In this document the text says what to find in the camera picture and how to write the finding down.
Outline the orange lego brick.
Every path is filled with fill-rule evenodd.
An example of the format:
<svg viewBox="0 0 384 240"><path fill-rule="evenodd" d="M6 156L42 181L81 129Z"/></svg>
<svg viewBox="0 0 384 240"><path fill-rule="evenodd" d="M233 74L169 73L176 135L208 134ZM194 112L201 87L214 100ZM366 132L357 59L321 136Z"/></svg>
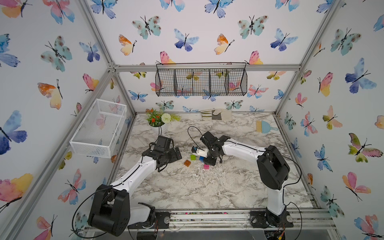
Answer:
<svg viewBox="0 0 384 240"><path fill-rule="evenodd" d="M189 161L189 160L186 160L185 162L184 162L184 165L186 166L186 167L189 167L190 165L191 165L191 161Z"/></svg>

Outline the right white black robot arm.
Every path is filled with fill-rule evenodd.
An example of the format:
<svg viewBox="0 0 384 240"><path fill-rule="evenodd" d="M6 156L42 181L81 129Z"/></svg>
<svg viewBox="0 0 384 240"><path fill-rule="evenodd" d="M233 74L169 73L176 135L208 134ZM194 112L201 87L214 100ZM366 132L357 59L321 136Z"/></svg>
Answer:
<svg viewBox="0 0 384 240"><path fill-rule="evenodd" d="M217 159L234 156L250 163L256 163L262 183L268 190L268 205L264 219L270 226L278 227L287 219L284 204L284 186L289 177L290 167L275 146L267 148L250 146L232 140L228 136L215 137L210 132L201 136L205 149L192 147L192 153L204 158L206 165L215 166Z"/></svg>

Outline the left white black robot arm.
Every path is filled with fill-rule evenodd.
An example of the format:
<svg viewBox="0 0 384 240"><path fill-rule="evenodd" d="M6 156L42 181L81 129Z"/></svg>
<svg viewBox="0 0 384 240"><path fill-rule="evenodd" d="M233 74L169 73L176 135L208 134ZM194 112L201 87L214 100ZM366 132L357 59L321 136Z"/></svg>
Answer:
<svg viewBox="0 0 384 240"><path fill-rule="evenodd" d="M153 228L156 208L145 203L131 203L139 185L153 172L161 172L168 164L181 160L181 152L171 138L159 136L150 143L138 162L111 185L100 185L92 202L88 225L113 236L120 236L128 226L139 224Z"/></svg>

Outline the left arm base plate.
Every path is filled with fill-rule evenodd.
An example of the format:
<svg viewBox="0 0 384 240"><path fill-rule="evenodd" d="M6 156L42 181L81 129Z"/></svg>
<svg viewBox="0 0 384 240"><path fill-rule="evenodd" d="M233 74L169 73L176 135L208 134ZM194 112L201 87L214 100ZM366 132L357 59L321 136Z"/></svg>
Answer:
<svg viewBox="0 0 384 240"><path fill-rule="evenodd" d="M170 212L158 212L150 214L149 220L143 223L128 225L130 230L165 230L168 229L171 222Z"/></svg>

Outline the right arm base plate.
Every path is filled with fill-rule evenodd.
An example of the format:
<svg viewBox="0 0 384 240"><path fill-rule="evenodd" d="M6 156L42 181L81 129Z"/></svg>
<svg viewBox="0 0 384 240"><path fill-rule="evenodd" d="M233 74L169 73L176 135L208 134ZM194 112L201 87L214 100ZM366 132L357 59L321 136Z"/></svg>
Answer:
<svg viewBox="0 0 384 240"><path fill-rule="evenodd" d="M250 224L253 228L266 229L269 227L276 228L293 228L293 219L289 212L283 210L280 215L275 215L268 209L265 211L251 211Z"/></svg>

